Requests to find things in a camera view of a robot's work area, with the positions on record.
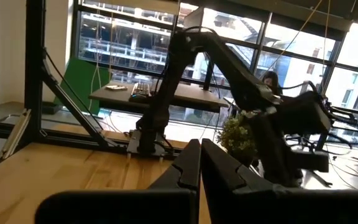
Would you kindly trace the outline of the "person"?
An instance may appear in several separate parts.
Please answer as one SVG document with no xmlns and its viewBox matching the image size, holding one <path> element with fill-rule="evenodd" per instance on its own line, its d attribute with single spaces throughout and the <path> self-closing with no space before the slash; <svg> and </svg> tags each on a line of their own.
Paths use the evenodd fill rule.
<svg viewBox="0 0 358 224">
<path fill-rule="evenodd" d="M 281 96 L 283 94 L 282 88 L 278 82 L 278 75 L 273 71 L 267 71 L 262 77 L 262 82 L 266 84 L 274 95 Z"/>
</svg>

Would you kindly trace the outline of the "black office chair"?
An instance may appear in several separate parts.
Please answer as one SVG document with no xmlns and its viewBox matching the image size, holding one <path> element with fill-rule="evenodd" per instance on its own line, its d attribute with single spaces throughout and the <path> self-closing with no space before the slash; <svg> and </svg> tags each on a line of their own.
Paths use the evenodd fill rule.
<svg viewBox="0 0 358 224">
<path fill-rule="evenodd" d="M 299 134 L 319 134 L 316 150 L 321 150 L 323 144 L 327 143 L 327 137 L 334 138 L 336 142 L 347 144 L 349 147 L 358 145 L 358 142 L 351 142 L 337 134 L 331 129 L 345 129 L 358 132 L 358 120 L 353 113 L 332 106 L 328 99 L 319 94 L 316 86 L 311 81 L 304 81 L 303 86 L 311 87 L 294 98 L 285 100 L 282 104 L 287 105 L 288 111 L 295 119 L 296 128 L 294 131 Z"/>
</svg>

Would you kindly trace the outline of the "silver aluminium bracket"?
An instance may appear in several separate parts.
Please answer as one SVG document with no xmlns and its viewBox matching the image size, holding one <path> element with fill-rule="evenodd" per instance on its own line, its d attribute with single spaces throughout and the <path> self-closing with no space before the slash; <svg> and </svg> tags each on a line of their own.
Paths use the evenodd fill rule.
<svg viewBox="0 0 358 224">
<path fill-rule="evenodd" d="M 13 127 L 9 137 L 7 138 L 4 146 L 0 152 L 0 159 L 7 159 L 13 155 L 16 147 L 18 146 L 21 137 L 23 136 L 25 129 L 29 123 L 31 117 L 31 109 L 24 109 L 19 116 L 18 122 Z"/>
</svg>

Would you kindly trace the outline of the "black aluminium rig frame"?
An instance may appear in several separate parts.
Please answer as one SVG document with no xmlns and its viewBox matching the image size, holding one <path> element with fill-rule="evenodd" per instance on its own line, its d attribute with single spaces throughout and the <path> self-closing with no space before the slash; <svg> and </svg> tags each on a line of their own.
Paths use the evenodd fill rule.
<svg viewBox="0 0 358 224">
<path fill-rule="evenodd" d="M 114 142 L 104 137 L 80 112 L 69 96 L 50 73 L 45 48 L 46 0 L 26 0 L 25 18 L 25 109 L 31 109 L 31 117 L 16 151 L 36 142 L 57 146 L 76 147 L 101 152 L 125 154 L 128 143 Z M 86 130 L 87 135 L 43 130 L 41 128 L 42 88 L 46 84 L 62 101 Z M 0 138 L 7 139 L 15 125 L 0 123 Z"/>
</svg>

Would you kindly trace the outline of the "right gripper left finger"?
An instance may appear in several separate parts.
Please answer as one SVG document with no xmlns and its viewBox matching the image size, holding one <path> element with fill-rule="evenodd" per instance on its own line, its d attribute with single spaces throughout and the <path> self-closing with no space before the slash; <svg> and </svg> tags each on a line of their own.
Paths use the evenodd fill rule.
<svg viewBox="0 0 358 224">
<path fill-rule="evenodd" d="M 192 139 L 144 190 L 75 190 L 38 206 L 35 224 L 198 224 L 201 148 Z"/>
</svg>

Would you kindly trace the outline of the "black computer keyboard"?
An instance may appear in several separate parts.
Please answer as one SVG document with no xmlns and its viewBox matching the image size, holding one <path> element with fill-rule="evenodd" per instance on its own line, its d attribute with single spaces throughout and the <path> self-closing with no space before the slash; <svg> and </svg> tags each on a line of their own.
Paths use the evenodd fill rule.
<svg viewBox="0 0 358 224">
<path fill-rule="evenodd" d="M 151 96 L 150 85 L 147 83 L 135 83 L 131 95 Z"/>
</svg>

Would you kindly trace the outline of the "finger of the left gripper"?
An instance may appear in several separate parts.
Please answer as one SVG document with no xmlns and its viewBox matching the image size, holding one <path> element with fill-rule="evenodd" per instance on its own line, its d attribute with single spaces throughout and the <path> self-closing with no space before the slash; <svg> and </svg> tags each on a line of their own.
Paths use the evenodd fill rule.
<svg viewBox="0 0 358 224">
<path fill-rule="evenodd" d="M 284 187 L 300 187 L 303 173 L 300 169 L 264 164 L 264 178 Z"/>
</svg>

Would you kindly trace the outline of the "grey computer monitor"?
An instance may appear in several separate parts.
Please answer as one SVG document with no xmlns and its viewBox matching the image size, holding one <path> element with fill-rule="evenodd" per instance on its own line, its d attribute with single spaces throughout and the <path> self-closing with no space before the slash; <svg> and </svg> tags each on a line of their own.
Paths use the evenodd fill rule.
<svg viewBox="0 0 358 224">
<path fill-rule="evenodd" d="M 189 28 L 189 27 L 200 27 L 202 25 L 204 15 L 204 8 L 199 7 L 195 11 L 192 11 L 187 16 L 185 16 L 183 21 L 183 27 Z"/>
</svg>

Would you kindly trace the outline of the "small potted green plant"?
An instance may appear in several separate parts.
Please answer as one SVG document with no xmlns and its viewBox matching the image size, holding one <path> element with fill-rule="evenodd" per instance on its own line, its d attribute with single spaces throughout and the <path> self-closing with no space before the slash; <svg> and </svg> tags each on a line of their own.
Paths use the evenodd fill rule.
<svg viewBox="0 0 358 224">
<path fill-rule="evenodd" d="M 247 167 L 257 158 L 251 128 L 242 114 L 231 116 L 224 122 L 217 142 L 227 150 L 230 156 Z"/>
</svg>

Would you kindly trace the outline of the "green board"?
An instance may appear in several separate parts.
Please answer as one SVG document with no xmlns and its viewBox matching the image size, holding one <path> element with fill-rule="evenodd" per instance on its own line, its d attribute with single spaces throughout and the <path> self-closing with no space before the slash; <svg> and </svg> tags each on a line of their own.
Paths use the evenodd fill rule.
<svg viewBox="0 0 358 224">
<path fill-rule="evenodd" d="M 99 67 L 97 72 L 95 64 L 78 58 L 71 58 L 63 77 L 76 96 L 64 81 L 61 82 L 60 86 L 75 105 L 82 112 L 91 112 L 93 115 L 98 115 L 100 110 L 99 101 L 91 100 L 88 97 L 94 91 L 99 90 L 110 82 L 108 69 Z"/>
</svg>

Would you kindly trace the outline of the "dark standing desk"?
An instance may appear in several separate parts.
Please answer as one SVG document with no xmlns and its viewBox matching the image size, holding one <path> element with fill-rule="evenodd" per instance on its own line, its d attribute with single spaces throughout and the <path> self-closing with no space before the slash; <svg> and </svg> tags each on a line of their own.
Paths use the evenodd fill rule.
<svg viewBox="0 0 358 224">
<path fill-rule="evenodd" d="M 99 106 L 104 109 L 127 111 L 142 114 L 148 107 L 147 104 L 129 101 L 134 84 L 111 82 L 109 85 L 125 86 L 127 90 L 112 91 L 102 87 L 89 95 L 90 100 L 99 101 Z M 172 106 L 181 106 L 197 110 L 220 112 L 221 107 L 228 108 L 226 101 L 219 99 L 213 93 L 195 86 L 179 84 L 177 86 Z"/>
</svg>

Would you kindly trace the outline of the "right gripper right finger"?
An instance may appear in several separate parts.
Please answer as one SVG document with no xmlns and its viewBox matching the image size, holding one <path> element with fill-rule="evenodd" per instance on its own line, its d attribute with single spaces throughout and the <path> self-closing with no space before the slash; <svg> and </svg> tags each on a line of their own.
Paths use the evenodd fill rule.
<svg viewBox="0 0 358 224">
<path fill-rule="evenodd" d="M 358 224 L 358 190 L 306 190 L 273 184 L 209 139 L 201 175 L 212 224 Z"/>
</svg>

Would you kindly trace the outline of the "small black box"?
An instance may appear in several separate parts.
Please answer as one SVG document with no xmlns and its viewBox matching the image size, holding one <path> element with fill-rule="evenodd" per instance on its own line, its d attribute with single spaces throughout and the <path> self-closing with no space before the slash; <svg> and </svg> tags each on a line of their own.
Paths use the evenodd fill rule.
<svg viewBox="0 0 358 224">
<path fill-rule="evenodd" d="M 58 111 L 62 109 L 61 105 L 57 105 L 53 102 L 42 102 L 42 113 L 43 114 L 56 114 Z"/>
</svg>

